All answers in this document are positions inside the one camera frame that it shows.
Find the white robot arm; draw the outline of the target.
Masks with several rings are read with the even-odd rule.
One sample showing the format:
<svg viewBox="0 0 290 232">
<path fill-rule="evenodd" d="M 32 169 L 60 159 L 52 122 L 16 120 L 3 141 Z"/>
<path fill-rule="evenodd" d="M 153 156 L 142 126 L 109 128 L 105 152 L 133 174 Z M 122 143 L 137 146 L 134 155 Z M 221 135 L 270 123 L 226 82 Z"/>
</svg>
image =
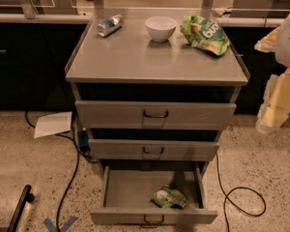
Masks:
<svg viewBox="0 0 290 232">
<path fill-rule="evenodd" d="M 278 130 L 290 115 L 290 14 L 254 48 L 273 52 L 275 60 L 286 68 L 283 74 L 270 76 L 257 115 L 256 129 L 268 134 Z"/>
</svg>

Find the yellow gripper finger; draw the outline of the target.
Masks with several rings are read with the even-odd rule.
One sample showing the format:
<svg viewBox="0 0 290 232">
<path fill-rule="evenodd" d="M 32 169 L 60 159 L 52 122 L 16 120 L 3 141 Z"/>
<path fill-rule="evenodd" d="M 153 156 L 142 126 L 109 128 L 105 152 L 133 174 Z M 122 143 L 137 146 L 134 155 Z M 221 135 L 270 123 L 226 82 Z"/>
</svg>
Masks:
<svg viewBox="0 0 290 232">
<path fill-rule="evenodd" d="M 281 75 L 272 74 L 260 106 L 256 129 L 261 133 L 277 131 L 290 115 L 290 68 Z"/>
<path fill-rule="evenodd" d="M 276 38 L 279 28 L 272 30 L 267 36 L 259 40 L 254 49 L 264 53 L 270 53 L 276 51 Z"/>
</svg>

